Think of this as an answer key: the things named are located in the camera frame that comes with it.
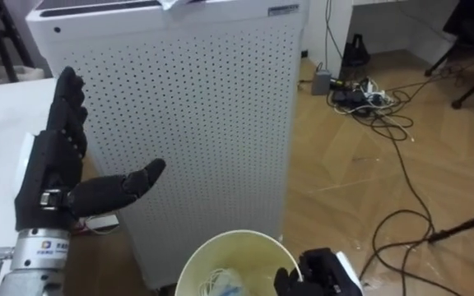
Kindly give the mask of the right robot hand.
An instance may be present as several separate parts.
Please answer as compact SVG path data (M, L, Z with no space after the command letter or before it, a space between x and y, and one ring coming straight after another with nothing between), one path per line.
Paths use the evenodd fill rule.
M363 296L360 280L343 252L329 247L304 251L296 268L276 271L278 296Z

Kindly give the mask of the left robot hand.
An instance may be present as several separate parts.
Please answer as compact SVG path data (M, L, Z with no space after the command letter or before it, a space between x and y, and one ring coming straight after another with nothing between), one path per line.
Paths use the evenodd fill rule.
M72 67L58 76L46 128L33 136L19 192L15 230L69 231L80 218L121 210L150 191L165 170L163 159L142 169L82 181L88 141L84 82Z

